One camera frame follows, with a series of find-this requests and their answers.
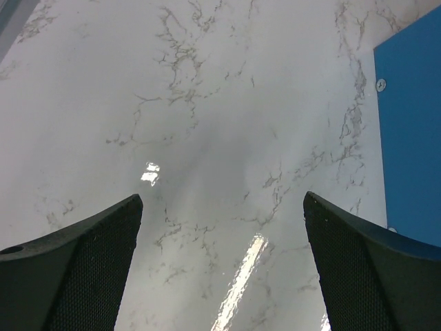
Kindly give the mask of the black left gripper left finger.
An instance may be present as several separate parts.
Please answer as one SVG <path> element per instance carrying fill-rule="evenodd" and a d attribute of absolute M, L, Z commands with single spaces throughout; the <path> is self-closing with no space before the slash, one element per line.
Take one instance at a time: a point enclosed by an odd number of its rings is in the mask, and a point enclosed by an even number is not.
<path fill-rule="evenodd" d="M 2 330 L 113 330 L 141 225 L 134 194 L 1 251 Z"/>

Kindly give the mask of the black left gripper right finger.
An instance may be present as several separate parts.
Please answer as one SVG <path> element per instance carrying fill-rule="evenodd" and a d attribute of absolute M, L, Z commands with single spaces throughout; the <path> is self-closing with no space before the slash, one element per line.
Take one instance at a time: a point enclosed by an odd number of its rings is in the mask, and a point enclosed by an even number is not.
<path fill-rule="evenodd" d="M 305 227 L 332 330 L 439 330 L 440 248 L 308 192 Z"/>

